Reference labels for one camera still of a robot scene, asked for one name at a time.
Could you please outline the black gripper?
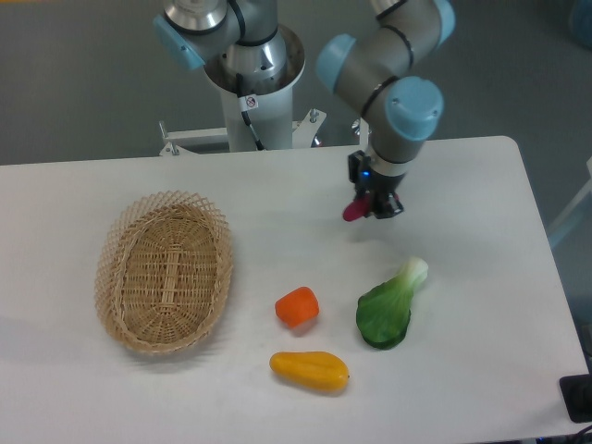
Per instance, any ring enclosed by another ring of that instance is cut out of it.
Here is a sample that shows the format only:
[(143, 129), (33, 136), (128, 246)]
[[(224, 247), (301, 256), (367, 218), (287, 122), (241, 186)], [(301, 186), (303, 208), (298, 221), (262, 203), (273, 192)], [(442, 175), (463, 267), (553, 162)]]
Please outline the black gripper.
[(363, 151), (348, 156), (349, 181), (354, 186), (354, 198), (368, 196), (370, 214), (377, 219), (392, 218), (404, 211), (397, 194), (404, 175), (385, 176), (371, 166), (371, 157)]

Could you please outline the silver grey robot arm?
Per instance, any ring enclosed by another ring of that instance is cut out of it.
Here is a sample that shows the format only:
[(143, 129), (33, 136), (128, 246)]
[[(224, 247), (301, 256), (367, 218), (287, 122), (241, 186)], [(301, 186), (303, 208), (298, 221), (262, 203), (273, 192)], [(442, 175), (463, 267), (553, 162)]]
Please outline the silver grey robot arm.
[[(364, 41), (332, 38), (315, 62), (322, 84), (369, 127), (348, 158), (355, 189), (343, 217), (391, 218), (403, 207), (397, 189), (438, 126), (443, 97), (410, 75), (455, 26), (447, 1), (375, 1), (377, 30)], [(274, 1), (167, 1), (154, 31), (188, 70), (203, 69), (223, 102), (234, 152), (289, 149), (292, 89), (302, 75), (302, 43), (278, 20)]]

